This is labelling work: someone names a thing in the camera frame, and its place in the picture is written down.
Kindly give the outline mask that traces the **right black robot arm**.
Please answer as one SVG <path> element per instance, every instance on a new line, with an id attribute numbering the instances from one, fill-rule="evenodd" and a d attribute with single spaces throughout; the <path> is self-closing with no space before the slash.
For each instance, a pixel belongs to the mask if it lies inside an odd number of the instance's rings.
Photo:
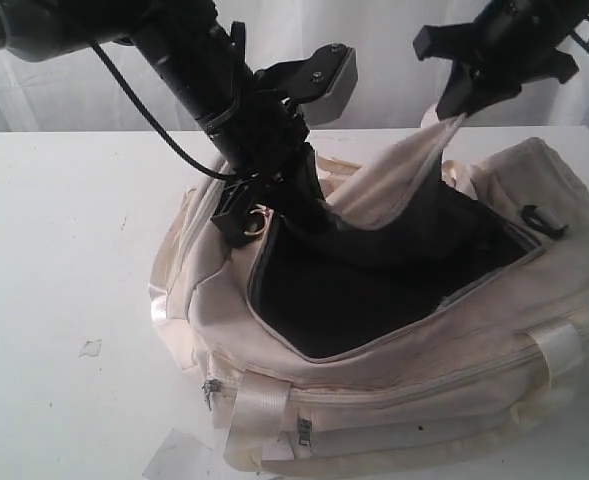
<path id="1" fill-rule="evenodd" d="M 468 23 L 423 26 L 413 40 L 417 58 L 452 62 L 437 118 L 470 117 L 536 81 L 567 83 L 579 67 L 559 45 L 572 38 L 589 53 L 576 32 L 585 21 L 589 1 L 491 1 Z"/>

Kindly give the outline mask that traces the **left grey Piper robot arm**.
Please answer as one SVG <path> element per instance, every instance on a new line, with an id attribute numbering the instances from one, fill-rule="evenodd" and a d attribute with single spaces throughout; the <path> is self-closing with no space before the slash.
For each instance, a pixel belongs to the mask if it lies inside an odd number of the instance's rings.
<path id="1" fill-rule="evenodd" d="M 355 52 L 340 43 L 303 60 L 252 70 L 246 28 L 222 27 L 211 1 L 0 1 L 0 50 L 42 62 L 107 42 L 136 48 L 229 165 L 212 221 L 234 246 L 255 234 L 268 207 L 309 241 L 340 221 L 321 191 L 308 143 L 316 121 L 338 118 L 357 81 Z"/>

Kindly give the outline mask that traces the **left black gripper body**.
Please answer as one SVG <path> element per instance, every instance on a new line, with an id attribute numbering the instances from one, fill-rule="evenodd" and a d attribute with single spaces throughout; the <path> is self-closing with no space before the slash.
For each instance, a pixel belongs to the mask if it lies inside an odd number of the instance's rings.
<path id="1" fill-rule="evenodd" d="M 193 117 L 233 172 L 198 162 L 193 167 L 210 178 L 232 180 L 264 168 L 270 158 L 296 152 L 308 128 L 283 99 L 283 91 L 264 87 L 252 74 L 198 74 Z"/>

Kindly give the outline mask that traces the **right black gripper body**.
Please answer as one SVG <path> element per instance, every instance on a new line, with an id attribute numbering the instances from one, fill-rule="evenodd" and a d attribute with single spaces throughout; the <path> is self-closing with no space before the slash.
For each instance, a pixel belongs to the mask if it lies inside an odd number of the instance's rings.
<path id="1" fill-rule="evenodd" d="M 579 23 L 577 9 L 485 9 L 472 22 L 474 40 L 460 69 L 479 71 L 479 108 L 511 99 L 544 79 L 567 83 L 578 66 L 559 49 Z"/>

